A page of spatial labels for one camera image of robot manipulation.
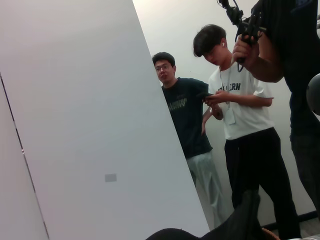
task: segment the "young man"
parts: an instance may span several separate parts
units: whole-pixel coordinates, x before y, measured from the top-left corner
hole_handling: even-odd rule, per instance
[[[212,147],[205,133],[209,109],[203,116],[200,93],[208,92],[208,84],[192,78],[176,78],[176,63],[172,55],[159,52],[152,58],[168,104],[177,135],[189,166],[192,179],[199,180],[213,209],[214,226],[227,219],[219,176],[211,155]]]
[[[264,82],[283,77],[291,94],[291,147],[300,180],[320,218],[320,122],[310,111],[306,92],[320,73],[320,40],[317,35],[318,0],[259,0],[266,32],[250,47],[240,39],[233,59]]]
[[[301,238],[280,138],[268,113],[271,92],[246,69],[238,72],[223,28],[213,24],[203,27],[193,47],[195,56],[204,56],[219,66],[209,79],[209,92],[214,95],[205,102],[209,106],[219,104],[223,113],[233,206],[241,203],[245,190],[257,190],[260,185],[273,201],[280,238]]]

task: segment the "black pants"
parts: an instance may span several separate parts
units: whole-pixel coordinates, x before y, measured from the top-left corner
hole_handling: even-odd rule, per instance
[[[273,201],[280,239],[301,238],[289,176],[276,130],[269,128],[227,140],[224,150],[233,207],[241,203],[245,190],[257,190],[260,185]]]
[[[300,180],[320,218],[320,134],[291,136]]]

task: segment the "white panel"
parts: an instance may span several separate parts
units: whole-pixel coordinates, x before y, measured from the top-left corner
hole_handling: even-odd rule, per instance
[[[51,240],[209,230],[132,1],[3,0],[0,29]]]
[[[0,82],[0,239],[48,239]]]

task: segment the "white wall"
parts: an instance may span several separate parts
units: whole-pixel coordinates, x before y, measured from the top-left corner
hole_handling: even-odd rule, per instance
[[[239,8],[244,17],[249,17],[251,8],[257,0],[238,0]],[[175,57],[179,77],[195,78],[208,82],[209,76],[216,66],[204,58],[193,56],[193,39],[201,27],[216,24],[227,32],[227,42],[230,50],[235,44],[237,28],[233,26],[223,8],[215,0],[133,0],[140,24],[151,55],[158,52],[168,52]],[[270,114],[275,121],[276,130],[281,138],[282,156],[290,177],[293,199],[297,213],[304,214],[315,208],[303,188],[291,151],[290,136],[290,91],[284,80],[270,85],[275,96]],[[224,152],[223,122],[215,119],[208,121],[206,126],[208,138],[213,147],[214,161],[222,181],[223,192],[227,205],[232,208],[231,188],[229,184]],[[273,205],[265,192],[261,191],[259,219],[262,225],[274,223]]]
[[[0,113],[0,239],[46,240],[45,226],[1,82]]]

